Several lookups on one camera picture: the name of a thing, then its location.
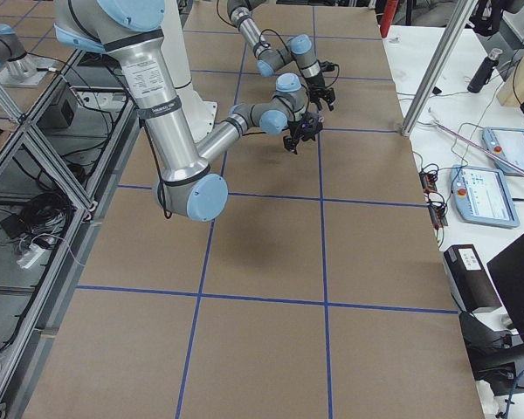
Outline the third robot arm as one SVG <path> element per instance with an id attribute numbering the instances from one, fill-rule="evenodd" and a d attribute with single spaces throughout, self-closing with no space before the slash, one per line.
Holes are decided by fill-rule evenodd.
<path id="1" fill-rule="evenodd" d="M 25 49 L 16 32 L 0 24 L 0 83 L 7 87 L 37 87 L 48 72 Z"/>

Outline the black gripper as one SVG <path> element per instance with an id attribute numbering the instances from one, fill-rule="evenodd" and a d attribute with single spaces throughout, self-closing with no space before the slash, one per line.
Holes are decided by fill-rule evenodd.
<path id="1" fill-rule="evenodd" d="M 323 110 L 322 101 L 324 101 L 330 112 L 334 111 L 335 92 L 333 87 L 326 86 L 321 72 L 317 75 L 305 78 L 307 82 L 309 101 L 316 105 L 318 113 Z"/>
<path id="2" fill-rule="evenodd" d="M 298 144 L 301 141 L 315 141 L 316 135 L 323 128 L 323 118 L 312 112 L 306 112 L 298 121 L 289 121 L 287 124 L 289 135 L 282 138 L 284 149 L 298 155 Z"/>

